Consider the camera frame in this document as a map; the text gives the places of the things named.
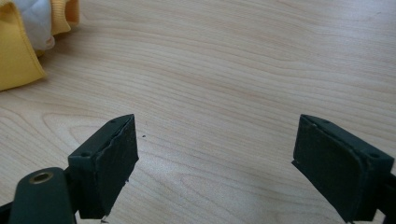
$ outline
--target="yellow fabric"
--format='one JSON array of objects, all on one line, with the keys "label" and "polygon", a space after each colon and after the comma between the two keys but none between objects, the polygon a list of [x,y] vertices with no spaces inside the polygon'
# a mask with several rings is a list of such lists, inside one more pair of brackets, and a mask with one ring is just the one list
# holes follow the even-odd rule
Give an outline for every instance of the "yellow fabric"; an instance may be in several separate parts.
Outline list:
[{"label": "yellow fabric", "polygon": [[0,91],[45,76],[11,0],[0,0]]},{"label": "yellow fabric", "polygon": [[52,7],[52,35],[70,31],[79,23],[78,0],[50,0]]}]

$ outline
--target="wooden tabletop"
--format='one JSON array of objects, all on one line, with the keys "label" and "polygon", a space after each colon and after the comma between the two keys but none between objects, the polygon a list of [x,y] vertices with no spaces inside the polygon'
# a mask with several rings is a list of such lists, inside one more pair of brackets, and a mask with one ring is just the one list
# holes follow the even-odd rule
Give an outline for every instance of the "wooden tabletop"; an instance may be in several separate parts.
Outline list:
[{"label": "wooden tabletop", "polygon": [[48,77],[0,92],[0,204],[126,114],[140,161],[111,224],[344,223],[290,163],[301,114],[396,157],[393,0],[80,4]]}]

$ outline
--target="yellow cloth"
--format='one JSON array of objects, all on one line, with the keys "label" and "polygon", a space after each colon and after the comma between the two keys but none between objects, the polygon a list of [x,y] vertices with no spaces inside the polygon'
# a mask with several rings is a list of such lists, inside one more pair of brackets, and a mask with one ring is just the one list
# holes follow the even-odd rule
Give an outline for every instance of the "yellow cloth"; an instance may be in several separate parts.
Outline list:
[{"label": "yellow cloth", "polygon": [[[79,23],[78,0],[50,0],[53,35],[70,31]],[[0,91],[44,77],[37,56],[25,33],[21,14],[12,0],[0,0]]]}]

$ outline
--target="light wood surface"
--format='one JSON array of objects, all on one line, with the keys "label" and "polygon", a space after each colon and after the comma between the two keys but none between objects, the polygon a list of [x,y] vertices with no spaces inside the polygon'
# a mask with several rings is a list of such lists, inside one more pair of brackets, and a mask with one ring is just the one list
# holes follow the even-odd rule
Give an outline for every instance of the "light wood surface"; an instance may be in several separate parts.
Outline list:
[{"label": "light wood surface", "polygon": [[81,0],[40,62],[0,92],[0,204],[125,114],[140,161],[111,224],[343,223],[290,164],[300,114],[396,157],[393,0]]}]

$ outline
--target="white fabric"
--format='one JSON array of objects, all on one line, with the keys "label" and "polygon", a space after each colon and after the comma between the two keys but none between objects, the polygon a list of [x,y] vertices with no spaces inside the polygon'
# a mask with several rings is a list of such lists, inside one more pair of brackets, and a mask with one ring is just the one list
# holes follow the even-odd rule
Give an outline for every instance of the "white fabric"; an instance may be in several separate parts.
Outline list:
[{"label": "white fabric", "polygon": [[50,0],[14,0],[21,13],[24,28],[33,49],[51,49],[55,40],[50,34]]}]

